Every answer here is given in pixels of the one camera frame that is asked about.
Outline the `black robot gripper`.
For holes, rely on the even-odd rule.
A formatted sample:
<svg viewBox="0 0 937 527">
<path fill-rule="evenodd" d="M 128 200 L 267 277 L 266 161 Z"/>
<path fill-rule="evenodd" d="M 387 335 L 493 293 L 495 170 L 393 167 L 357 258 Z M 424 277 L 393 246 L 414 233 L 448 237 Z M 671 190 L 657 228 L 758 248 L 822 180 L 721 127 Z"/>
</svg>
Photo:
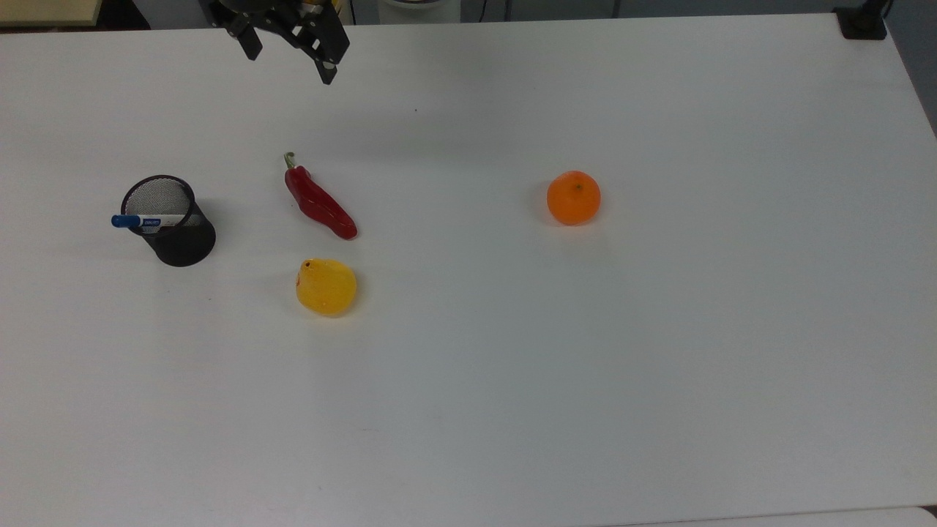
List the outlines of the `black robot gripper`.
<svg viewBox="0 0 937 527">
<path fill-rule="evenodd" d="M 261 29 L 292 33 L 295 47 L 307 54 L 325 86 L 337 77 L 337 65 L 347 53 L 348 35 L 331 1 L 201 1 L 208 23 L 236 40 L 248 60 L 262 51 Z"/>
</svg>

